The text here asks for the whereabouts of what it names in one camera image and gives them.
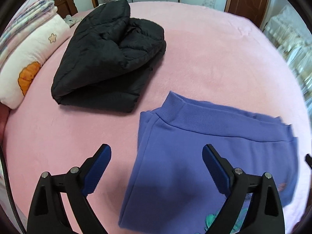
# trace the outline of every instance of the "purple garment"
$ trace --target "purple garment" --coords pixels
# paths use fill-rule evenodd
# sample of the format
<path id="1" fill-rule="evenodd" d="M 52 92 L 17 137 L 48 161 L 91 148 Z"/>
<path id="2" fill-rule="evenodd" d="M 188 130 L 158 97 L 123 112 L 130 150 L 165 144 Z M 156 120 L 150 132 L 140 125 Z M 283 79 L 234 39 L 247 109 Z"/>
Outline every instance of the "purple garment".
<path id="1" fill-rule="evenodd" d="M 270 172 L 277 186 L 287 184 L 282 205 L 291 202 L 298 159 L 290 125 L 170 92 L 162 107 L 141 113 L 138 155 L 119 225 L 151 234 L 203 233 L 206 216 L 225 202 L 202 160 L 206 144 L 234 168 L 260 176 Z"/>

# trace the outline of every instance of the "metal screw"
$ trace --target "metal screw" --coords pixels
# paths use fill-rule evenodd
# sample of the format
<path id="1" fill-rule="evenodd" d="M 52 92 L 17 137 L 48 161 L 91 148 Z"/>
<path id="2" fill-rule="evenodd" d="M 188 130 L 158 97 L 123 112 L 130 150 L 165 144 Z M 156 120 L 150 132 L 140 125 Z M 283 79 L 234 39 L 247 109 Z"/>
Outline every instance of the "metal screw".
<path id="1" fill-rule="evenodd" d="M 238 174 L 238 175 L 240 175 L 240 174 L 243 173 L 243 170 L 242 170 L 241 168 L 235 168 L 234 171 L 235 171 L 235 173 Z"/>
<path id="2" fill-rule="evenodd" d="M 41 177 L 43 177 L 43 178 L 46 178 L 46 177 L 48 177 L 49 176 L 49 173 L 48 172 L 43 172 L 42 174 L 41 174 Z"/>
<path id="3" fill-rule="evenodd" d="M 267 178 L 272 178 L 271 173 L 265 173 L 264 176 L 266 176 Z"/>
<path id="4" fill-rule="evenodd" d="M 79 171 L 78 167 L 71 168 L 71 173 L 77 173 Z"/>

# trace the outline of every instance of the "wooden headboard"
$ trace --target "wooden headboard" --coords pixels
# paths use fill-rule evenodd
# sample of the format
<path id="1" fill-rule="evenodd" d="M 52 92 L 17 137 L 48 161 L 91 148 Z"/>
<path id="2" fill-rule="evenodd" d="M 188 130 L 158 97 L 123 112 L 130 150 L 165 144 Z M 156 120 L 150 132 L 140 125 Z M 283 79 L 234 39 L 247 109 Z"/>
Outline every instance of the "wooden headboard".
<path id="1" fill-rule="evenodd" d="M 67 15 L 75 15 L 78 10 L 74 0 L 54 0 L 54 5 L 57 7 L 57 13 L 65 18 Z"/>

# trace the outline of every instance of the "pink bedsheet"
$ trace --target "pink bedsheet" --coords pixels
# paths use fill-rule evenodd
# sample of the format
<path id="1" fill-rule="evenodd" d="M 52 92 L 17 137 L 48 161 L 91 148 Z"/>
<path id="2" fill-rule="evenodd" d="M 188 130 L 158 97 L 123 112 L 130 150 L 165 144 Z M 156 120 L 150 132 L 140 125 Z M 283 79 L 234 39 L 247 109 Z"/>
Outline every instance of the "pink bedsheet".
<path id="1" fill-rule="evenodd" d="M 138 2 L 131 4 L 131 16 L 163 26 L 167 41 L 166 54 L 133 113 L 57 105 L 50 88 L 68 41 L 45 63 L 21 106 L 11 112 L 4 146 L 21 210 L 28 214 L 43 171 L 65 173 L 107 143 L 112 160 L 88 200 L 109 233 L 131 233 L 117 222 L 136 158 L 139 115 L 159 107 L 172 90 L 188 98 L 281 116 L 293 124 L 299 137 L 300 176 L 293 202 L 284 208 L 289 233 L 308 196 L 310 170 L 304 155 L 311 152 L 311 132 L 300 88 L 283 58 L 250 21 L 231 14 L 179 3 Z M 79 231 L 72 213 L 69 218 Z"/>

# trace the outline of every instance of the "blue gripper pad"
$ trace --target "blue gripper pad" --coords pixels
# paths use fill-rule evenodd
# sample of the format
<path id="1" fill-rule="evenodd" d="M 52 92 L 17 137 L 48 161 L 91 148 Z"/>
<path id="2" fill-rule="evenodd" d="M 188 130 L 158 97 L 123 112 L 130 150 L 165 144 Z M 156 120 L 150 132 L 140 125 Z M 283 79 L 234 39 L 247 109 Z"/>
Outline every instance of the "blue gripper pad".
<path id="1" fill-rule="evenodd" d="M 202 159 L 204 160 L 204 163 L 210 172 L 219 193 L 229 197 L 231 193 L 230 178 L 207 145 L 202 149 Z"/>
<path id="2" fill-rule="evenodd" d="M 99 180 L 101 179 L 112 156 L 112 151 L 109 145 L 103 144 L 99 150 L 102 150 L 102 152 L 99 154 L 88 173 L 85 175 L 84 187 L 82 188 L 82 194 L 85 197 L 88 194 L 93 193 L 96 189 L 96 186 L 99 183 Z"/>

